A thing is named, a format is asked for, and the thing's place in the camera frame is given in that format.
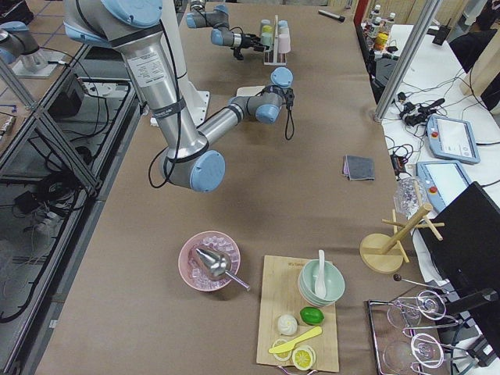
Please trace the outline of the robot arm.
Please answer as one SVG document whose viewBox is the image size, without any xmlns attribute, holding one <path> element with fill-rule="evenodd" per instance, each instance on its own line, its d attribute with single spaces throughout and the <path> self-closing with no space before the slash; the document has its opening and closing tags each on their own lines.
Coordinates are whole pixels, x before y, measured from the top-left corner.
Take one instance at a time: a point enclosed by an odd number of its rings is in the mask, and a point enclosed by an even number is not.
<svg viewBox="0 0 500 375">
<path fill-rule="evenodd" d="M 240 27 L 239 32 L 229 24 L 229 12 L 224 4 L 219 4 L 213 10 L 205 9 L 206 1 L 190 1 L 189 12 L 185 19 L 186 24 L 191 29 L 210 28 L 211 42 L 214 45 L 228 47 L 233 51 L 233 56 L 237 60 L 243 60 L 242 49 L 253 49 L 257 52 L 265 52 L 268 49 L 261 42 L 260 36 L 245 33 Z"/>
<path fill-rule="evenodd" d="M 274 123 L 293 101 L 293 74 L 276 68 L 257 95 L 235 96 L 228 105 L 196 125 L 180 89 L 171 34 L 161 21 L 161 1 L 66 1 L 66 35 L 83 44 L 111 48 L 122 55 L 136 91 L 152 111 L 167 148 L 159 153 L 165 182 L 193 191 L 215 190 L 226 163 L 211 148 L 245 117 Z"/>
</svg>

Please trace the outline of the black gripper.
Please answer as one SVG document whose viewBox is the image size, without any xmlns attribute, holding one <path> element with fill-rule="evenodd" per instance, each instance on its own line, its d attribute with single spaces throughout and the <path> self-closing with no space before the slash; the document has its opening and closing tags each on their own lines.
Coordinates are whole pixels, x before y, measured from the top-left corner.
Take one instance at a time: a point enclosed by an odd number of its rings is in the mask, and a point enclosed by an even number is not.
<svg viewBox="0 0 500 375">
<path fill-rule="evenodd" d="M 234 33 L 233 41 L 233 57 L 235 59 L 243 59 L 244 56 L 241 53 L 242 49 L 250 48 L 257 52 L 269 52 L 270 48 L 265 45 L 261 45 L 260 42 L 269 42 L 270 36 L 268 34 L 263 34 L 258 37 L 255 34 L 247 33 Z"/>
</svg>

